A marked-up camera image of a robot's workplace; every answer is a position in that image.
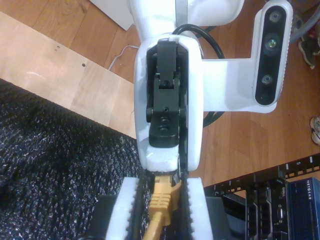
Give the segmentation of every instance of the plywood board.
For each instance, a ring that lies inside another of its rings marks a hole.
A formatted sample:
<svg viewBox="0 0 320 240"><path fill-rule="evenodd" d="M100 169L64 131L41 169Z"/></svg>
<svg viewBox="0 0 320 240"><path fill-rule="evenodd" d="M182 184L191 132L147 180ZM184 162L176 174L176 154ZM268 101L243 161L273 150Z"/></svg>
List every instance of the plywood board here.
<svg viewBox="0 0 320 240"><path fill-rule="evenodd" d="M135 137L134 86L0 12L0 78Z"/></svg>

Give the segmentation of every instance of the white 3d printed part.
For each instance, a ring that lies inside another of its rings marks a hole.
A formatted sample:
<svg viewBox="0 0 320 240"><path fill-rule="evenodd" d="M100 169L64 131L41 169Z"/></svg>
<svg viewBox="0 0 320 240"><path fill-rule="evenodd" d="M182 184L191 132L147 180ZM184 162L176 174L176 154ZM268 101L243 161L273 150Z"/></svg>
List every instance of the white 3d printed part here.
<svg viewBox="0 0 320 240"><path fill-rule="evenodd" d="M131 211L135 203L139 179L135 177L125 177L121 185L120 192L116 198L106 240L123 240L128 234L127 227Z"/></svg>
<svg viewBox="0 0 320 240"><path fill-rule="evenodd" d="M188 178L186 182L189 196L192 239L213 240L214 237L201 178Z"/></svg>

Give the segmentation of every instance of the black rubber mat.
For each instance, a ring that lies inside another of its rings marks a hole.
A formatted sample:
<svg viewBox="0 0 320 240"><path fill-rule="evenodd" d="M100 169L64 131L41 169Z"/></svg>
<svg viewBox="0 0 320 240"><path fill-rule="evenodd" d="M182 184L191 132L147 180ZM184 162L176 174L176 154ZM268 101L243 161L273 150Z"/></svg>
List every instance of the black rubber mat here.
<svg viewBox="0 0 320 240"><path fill-rule="evenodd" d="M2 79L0 157L2 240L76 239L98 195L141 172L135 139Z"/></svg>

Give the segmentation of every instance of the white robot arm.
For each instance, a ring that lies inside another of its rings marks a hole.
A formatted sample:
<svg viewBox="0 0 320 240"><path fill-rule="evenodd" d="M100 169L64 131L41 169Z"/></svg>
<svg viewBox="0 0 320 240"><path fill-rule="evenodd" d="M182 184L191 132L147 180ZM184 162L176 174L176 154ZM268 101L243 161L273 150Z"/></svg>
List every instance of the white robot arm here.
<svg viewBox="0 0 320 240"><path fill-rule="evenodd" d="M216 25L229 23L237 17L244 1L186 2L187 19L190 21L196 19L195 14L199 12L195 9L205 9L204 6L207 6L207 9L213 9L213 12L221 10L224 15L222 20L213 17L214 14L206 16L206 11L201 17L197 15L198 19L206 19L201 23ZM173 0L132 0L130 6L142 42L135 61L134 115L143 168L151 172L172 172L178 168L178 146L164 150L149 144L150 123L146 118L147 55L159 40L176 42L186 49L189 56L186 113L188 171L195 170L199 164L203 111L270 113L276 108L284 80L293 16L292 7L286 0L270 1L257 13L251 58L246 59L203 60L195 39L170 34L176 28L176 5Z"/></svg>
<svg viewBox="0 0 320 240"><path fill-rule="evenodd" d="M178 202L184 221L181 226L187 234L184 238L213 239L201 180L188 178L200 161L203 113L266 114L276 108L284 81L292 7L286 0L271 0L257 13L250 58L204 60L190 31L199 34L202 30L196 25L233 21L244 0L128 3L141 40L134 70L138 153L145 172L155 177L149 205L152 221L144 239L159 238ZM212 37L203 37L215 46ZM215 50L222 58L219 47ZM137 188L134 178L123 182L106 239L130 238L128 216L139 200Z"/></svg>

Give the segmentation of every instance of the depth camera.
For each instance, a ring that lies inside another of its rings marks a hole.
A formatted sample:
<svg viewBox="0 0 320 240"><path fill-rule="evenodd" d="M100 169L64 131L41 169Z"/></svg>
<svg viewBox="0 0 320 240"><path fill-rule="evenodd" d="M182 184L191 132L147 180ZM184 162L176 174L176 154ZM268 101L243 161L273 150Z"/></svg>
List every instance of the depth camera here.
<svg viewBox="0 0 320 240"><path fill-rule="evenodd" d="M262 16L263 30L258 56L254 98L259 105L270 106L280 96L288 53L291 16L284 6L273 5Z"/></svg>

